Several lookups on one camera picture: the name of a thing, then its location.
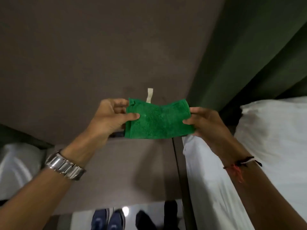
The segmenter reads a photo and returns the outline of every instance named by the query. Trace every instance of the bracelet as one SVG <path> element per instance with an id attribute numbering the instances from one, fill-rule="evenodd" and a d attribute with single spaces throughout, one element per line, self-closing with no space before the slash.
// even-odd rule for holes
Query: bracelet
<path id="1" fill-rule="evenodd" d="M 242 176 L 242 171 L 240 169 L 240 166 L 247 167 L 247 163 L 251 162 L 251 161 L 256 162 L 259 166 L 262 167 L 262 164 L 259 161 L 256 161 L 254 156 L 248 156 L 245 159 L 237 160 L 235 163 L 231 164 L 230 166 L 224 166 L 223 169 L 231 169 L 234 176 L 238 178 L 238 181 L 240 183 L 242 183 L 242 182 L 244 182 L 244 179 L 243 179 L 243 176 Z"/>

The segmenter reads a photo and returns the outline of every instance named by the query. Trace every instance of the blue sneaker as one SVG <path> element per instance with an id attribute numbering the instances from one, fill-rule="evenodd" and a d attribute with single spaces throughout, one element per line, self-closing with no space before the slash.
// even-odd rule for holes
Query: blue sneaker
<path id="1" fill-rule="evenodd" d="M 122 209 L 113 212 L 107 230 L 124 230 L 126 219 Z"/>
<path id="2" fill-rule="evenodd" d="M 109 209 L 96 210 L 92 218 L 91 230 L 105 230 L 109 221 Z"/>

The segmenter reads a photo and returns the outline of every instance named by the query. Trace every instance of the green towel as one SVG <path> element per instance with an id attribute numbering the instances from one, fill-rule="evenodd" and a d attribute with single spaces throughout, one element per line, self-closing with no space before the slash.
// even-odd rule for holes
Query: green towel
<path id="1" fill-rule="evenodd" d="M 165 106 L 129 99 L 127 113 L 139 113 L 140 118 L 126 123 L 125 137 L 131 139 L 167 139 L 194 133 L 194 127 L 182 123 L 191 117 L 185 99 Z"/>

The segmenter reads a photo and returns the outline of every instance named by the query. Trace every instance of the wristwatch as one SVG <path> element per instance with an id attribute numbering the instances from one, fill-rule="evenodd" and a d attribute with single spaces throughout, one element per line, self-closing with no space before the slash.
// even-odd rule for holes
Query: wristwatch
<path id="1" fill-rule="evenodd" d="M 60 154 L 60 150 L 54 154 L 51 154 L 47 158 L 45 165 L 48 166 L 50 169 L 53 169 L 60 174 L 63 174 L 64 177 L 74 181 L 78 181 L 81 176 L 86 172 L 85 169 L 82 169 L 81 167 L 64 158 Z"/>

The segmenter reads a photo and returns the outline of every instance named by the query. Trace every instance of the shoe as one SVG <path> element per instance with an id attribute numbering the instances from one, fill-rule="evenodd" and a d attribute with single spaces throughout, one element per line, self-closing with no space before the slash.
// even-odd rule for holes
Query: shoe
<path id="1" fill-rule="evenodd" d="M 177 202 L 175 200 L 164 203 L 164 228 L 177 229 Z"/>
<path id="2" fill-rule="evenodd" d="M 135 226 L 137 230 L 157 230 L 151 218 L 143 210 L 136 214 Z"/>
<path id="3" fill-rule="evenodd" d="M 105 230 L 109 221 L 109 209 L 100 209 L 94 212 L 91 230 Z"/>
<path id="4" fill-rule="evenodd" d="M 113 212 L 107 230 L 124 230 L 126 219 L 122 209 L 117 209 Z"/>

